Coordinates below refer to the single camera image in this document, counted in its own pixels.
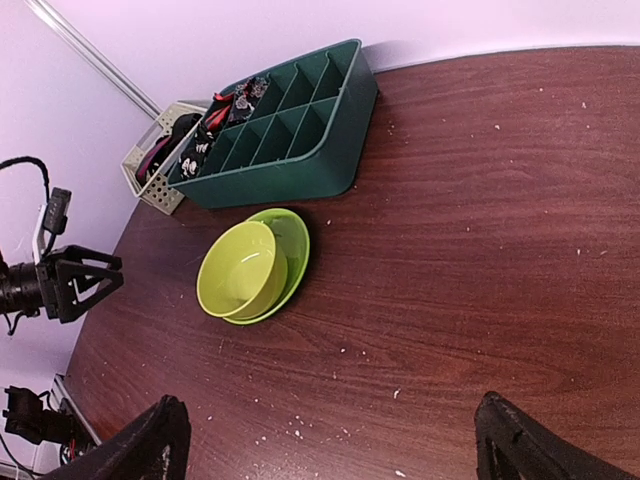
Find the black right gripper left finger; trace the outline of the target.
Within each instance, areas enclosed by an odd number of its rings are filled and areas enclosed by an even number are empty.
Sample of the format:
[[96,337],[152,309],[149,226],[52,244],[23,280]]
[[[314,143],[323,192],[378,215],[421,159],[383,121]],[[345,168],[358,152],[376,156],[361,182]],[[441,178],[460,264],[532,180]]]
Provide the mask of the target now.
[[113,438],[46,479],[184,479],[191,424],[184,402],[165,395]]

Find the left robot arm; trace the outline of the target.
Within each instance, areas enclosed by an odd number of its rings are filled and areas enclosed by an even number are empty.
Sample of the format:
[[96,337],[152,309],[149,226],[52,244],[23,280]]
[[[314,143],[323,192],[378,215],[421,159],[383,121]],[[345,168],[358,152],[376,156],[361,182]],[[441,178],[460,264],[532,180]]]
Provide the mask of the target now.
[[62,324],[78,320],[123,286],[117,256],[70,245],[37,264],[20,263],[1,272],[1,312],[48,318]]

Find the red navy striped tie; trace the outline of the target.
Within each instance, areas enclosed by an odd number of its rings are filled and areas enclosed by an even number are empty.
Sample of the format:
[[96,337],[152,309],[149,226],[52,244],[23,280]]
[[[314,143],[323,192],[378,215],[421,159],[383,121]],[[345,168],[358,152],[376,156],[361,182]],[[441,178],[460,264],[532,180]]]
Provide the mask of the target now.
[[146,184],[173,150],[173,146],[169,143],[169,137],[169,135],[160,137],[141,160],[135,172],[135,179],[140,185]]

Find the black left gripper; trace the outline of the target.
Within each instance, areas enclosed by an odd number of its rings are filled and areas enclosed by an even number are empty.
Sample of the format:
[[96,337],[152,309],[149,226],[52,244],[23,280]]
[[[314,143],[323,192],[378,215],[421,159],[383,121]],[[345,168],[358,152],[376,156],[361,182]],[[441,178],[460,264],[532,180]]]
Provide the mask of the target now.
[[35,265],[48,318],[65,324],[84,316],[123,286],[121,268],[120,257],[79,245],[55,250]]

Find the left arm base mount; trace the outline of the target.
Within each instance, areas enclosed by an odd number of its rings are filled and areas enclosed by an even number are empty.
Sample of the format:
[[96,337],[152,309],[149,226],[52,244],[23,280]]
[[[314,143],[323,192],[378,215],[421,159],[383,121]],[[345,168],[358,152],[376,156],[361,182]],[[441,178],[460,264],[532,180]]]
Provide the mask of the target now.
[[50,391],[40,394],[28,388],[4,389],[7,406],[2,411],[6,433],[17,435],[34,445],[42,442],[69,444],[75,436],[75,423],[69,414],[51,408]]

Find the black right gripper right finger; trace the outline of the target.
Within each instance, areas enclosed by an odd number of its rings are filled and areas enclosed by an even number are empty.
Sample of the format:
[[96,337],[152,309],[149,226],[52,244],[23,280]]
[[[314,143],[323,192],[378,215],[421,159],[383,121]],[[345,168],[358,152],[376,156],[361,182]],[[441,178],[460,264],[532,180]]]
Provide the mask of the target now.
[[633,479],[565,441],[497,392],[474,415],[479,479]]

